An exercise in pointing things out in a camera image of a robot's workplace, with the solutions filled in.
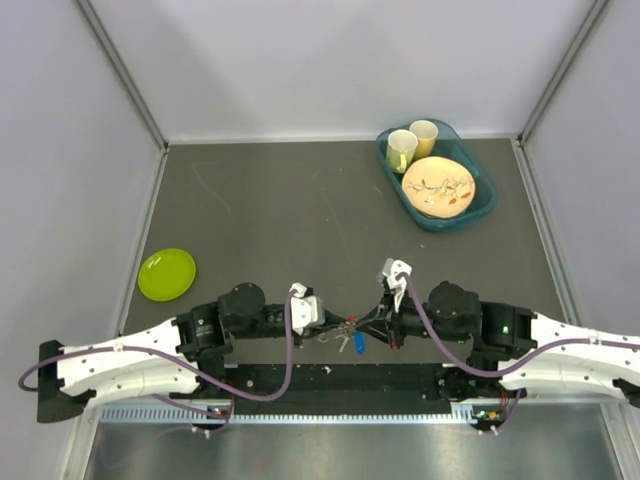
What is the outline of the blue key fob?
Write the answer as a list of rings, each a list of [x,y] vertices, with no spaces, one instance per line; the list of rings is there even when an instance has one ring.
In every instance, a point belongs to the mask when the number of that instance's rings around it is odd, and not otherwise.
[[[353,335],[353,340],[354,340],[356,353],[358,355],[363,355],[366,348],[363,334],[361,332],[355,332]]]

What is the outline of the metal keyring cluster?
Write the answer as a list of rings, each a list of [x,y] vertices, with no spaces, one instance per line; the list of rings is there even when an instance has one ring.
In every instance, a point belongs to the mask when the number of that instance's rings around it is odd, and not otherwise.
[[[351,323],[344,322],[336,325],[328,325],[319,333],[317,340],[320,343],[326,343],[331,338],[334,338],[348,342],[354,335],[355,327]]]

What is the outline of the silver metal key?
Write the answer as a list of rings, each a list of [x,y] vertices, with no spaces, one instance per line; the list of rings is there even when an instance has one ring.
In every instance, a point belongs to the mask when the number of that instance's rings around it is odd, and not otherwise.
[[[342,343],[340,344],[340,347],[339,347],[339,350],[338,350],[339,353],[342,353],[344,351],[344,349],[345,349],[346,345],[348,344],[348,342],[349,342],[349,337],[345,336],[343,338],[343,340],[342,340]]]

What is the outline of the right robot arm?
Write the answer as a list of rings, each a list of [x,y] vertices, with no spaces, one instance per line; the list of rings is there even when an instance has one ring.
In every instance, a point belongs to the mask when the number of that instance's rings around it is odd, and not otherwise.
[[[590,392],[639,405],[639,340],[589,331],[530,309],[483,301],[443,281],[418,304],[387,290],[355,323],[391,348],[431,339],[446,361],[432,367],[440,398],[463,401],[547,391]]]

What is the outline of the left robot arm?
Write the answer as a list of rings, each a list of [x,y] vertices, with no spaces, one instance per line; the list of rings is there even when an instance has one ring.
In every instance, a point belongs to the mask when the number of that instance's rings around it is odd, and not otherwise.
[[[303,339],[346,324],[310,287],[295,283],[284,303],[267,304],[260,287],[242,283],[138,333],[79,347],[46,341],[39,346],[36,419],[62,422],[105,403],[151,395],[237,394],[224,364],[234,340],[283,338],[291,362]]]

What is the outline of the cream painted plate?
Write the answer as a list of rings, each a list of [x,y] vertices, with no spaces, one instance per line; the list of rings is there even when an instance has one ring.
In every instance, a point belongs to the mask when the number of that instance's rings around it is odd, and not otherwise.
[[[462,164],[431,156],[414,161],[402,177],[401,187],[421,214],[451,219],[463,214],[476,195],[476,182]]]

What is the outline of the green plastic plate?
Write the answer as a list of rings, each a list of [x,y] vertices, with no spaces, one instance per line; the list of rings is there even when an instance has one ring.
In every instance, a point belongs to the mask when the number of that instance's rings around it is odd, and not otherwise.
[[[179,248],[166,248],[151,254],[141,265],[137,283],[142,295],[156,302],[175,300],[195,281],[196,262]]]

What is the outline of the pale green mug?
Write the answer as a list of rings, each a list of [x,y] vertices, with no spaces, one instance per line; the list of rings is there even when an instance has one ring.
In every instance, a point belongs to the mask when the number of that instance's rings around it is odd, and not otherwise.
[[[386,149],[386,161],[391,170],[403,174],[411,164],[418,144],[418,138],[409,130],[397,129],[391,132]]]

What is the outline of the yellow mug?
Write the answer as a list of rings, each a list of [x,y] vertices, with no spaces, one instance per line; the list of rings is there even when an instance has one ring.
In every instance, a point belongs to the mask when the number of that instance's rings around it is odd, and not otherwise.
[[[410,125],[409,131],[413,133],[418,140],[414,158],[420,159],[428,157],[433,151],[439,135],[437,125],[429,120],[416,120]]]

